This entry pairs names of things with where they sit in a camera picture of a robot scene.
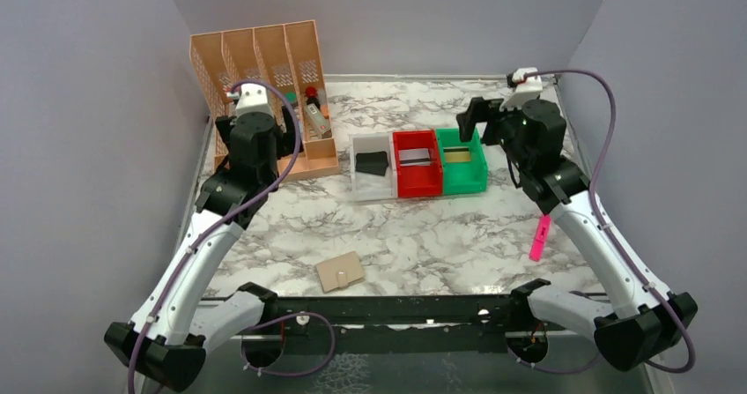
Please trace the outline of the beige card holder wallet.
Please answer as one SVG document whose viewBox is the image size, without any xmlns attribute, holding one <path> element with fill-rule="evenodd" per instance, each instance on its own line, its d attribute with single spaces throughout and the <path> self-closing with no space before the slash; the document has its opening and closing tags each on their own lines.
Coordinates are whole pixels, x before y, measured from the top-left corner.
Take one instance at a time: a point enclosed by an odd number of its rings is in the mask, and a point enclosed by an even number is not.
<svg viewBox="0 0 747 394">
<path fill-rule="evenodd" d="M 355 251 L 324 260 L 315 269 L 324 293 L 344 289 L 365 278 L 365 271 Z"/>
</svg>

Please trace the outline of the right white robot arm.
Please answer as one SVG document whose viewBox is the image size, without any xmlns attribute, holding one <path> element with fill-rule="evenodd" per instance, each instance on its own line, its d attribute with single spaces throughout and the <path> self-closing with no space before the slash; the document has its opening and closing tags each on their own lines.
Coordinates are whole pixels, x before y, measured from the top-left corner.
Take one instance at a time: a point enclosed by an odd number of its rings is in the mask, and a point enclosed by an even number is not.
<svg viewBox="0 0 747 394">
<path fill-rule="evenodd" d="M 563 154 L 566 120 L 556 104 L 529 100 L 505 110 L 501 99 L 470 100 L 456 117 L 461 140 L 484 123 L 484 145 L 500 146 L 519 187 L 570 238 L 603 285 L 603 303 L 535 279 L 510 293 L 509 322 L 528 330 L 554 323 L 594 342 L 615 369 L 629 371 L 676 345 L 698 311 L 687 293 L 672 293 L 612 225 L 584 172 Z"/>
</svg>

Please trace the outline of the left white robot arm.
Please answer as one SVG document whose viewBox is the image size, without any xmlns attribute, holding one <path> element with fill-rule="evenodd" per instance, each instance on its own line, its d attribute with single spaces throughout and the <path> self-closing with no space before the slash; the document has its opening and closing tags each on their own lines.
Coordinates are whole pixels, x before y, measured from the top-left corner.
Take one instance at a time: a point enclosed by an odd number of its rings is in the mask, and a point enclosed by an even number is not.
<svg viewBox="0 0 747 394">
<path fill-rule="evenodd" d="M 285 124 L 252 107 L 216 121 L 228 153 L 202 185 L 180 247 L 143 305 L 113 322 L 104 341 L 127 367 L 127 391 L 142 376 L 174 392 L 199 376 L 208 355 L 238 331 L 269 331 L 277 321 L 267 289 L 241 288 L 205 315 L 197 309 L 218 266 L 269 194 L 290 174 L 302 149 L 302 125 L 292 108 Z"/>
</svg>

